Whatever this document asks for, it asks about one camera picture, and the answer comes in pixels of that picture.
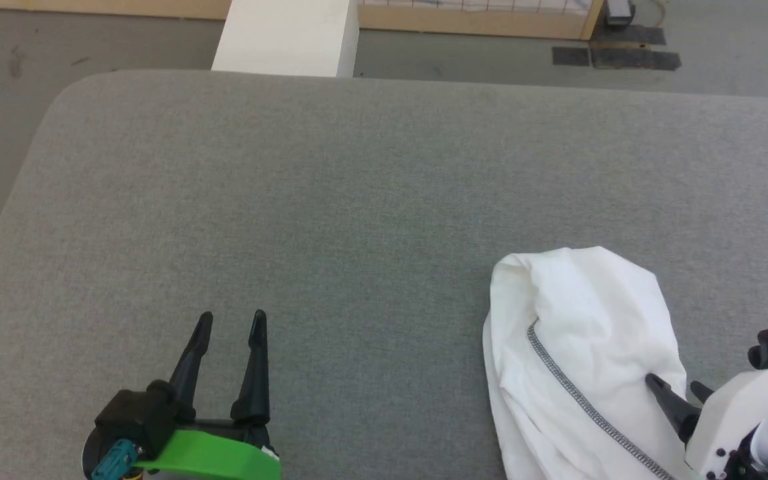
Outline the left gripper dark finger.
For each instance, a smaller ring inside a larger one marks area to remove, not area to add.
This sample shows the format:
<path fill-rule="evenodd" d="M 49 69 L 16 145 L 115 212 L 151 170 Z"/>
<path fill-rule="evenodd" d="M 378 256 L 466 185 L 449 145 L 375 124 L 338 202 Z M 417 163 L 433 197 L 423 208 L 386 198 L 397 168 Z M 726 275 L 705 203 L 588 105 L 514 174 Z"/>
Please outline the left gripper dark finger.
<path fill-rule="evenodd" d="M 192 404 L 194 401 L 201 360 L 209 349 L 211 326 L 213 314 L 202 313 L 171 374 L 169 383 L 173 386 L 180 404 Z"/>
<path fill-rule="evenodd" d="M 265 311 L 256 310 L 254 313 L 247 344 L 248 360 L 238 398 L 232 404 L 232 420 L 264 427 L 269 422 L 269 358 Z"/>

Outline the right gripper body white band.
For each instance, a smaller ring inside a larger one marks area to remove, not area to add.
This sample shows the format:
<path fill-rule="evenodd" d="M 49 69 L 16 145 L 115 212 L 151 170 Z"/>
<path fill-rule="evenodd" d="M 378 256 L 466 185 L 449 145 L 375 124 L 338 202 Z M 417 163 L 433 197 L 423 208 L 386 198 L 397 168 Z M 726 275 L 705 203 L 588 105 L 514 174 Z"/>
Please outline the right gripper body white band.
<path fill-rule="evenodd" d="M 768 370 L 738 374 L 707 399 L 685 462 L 702 477 L 726 479 L 730 454 L 739 456 L 744 441 L 752 464 L 768 473 Z"/>

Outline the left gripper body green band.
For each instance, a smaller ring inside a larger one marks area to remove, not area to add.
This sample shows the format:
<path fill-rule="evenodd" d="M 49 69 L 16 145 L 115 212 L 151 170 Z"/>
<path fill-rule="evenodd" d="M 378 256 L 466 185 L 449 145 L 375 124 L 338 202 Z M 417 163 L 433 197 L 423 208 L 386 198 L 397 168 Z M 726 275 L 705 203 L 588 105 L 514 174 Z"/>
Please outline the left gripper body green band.
<path fill-rule="evenodd" d="M 196 423 L 177 429 L 135 467 L 194 479 L 280 479 L 281 461 L 265 423 Z"/>

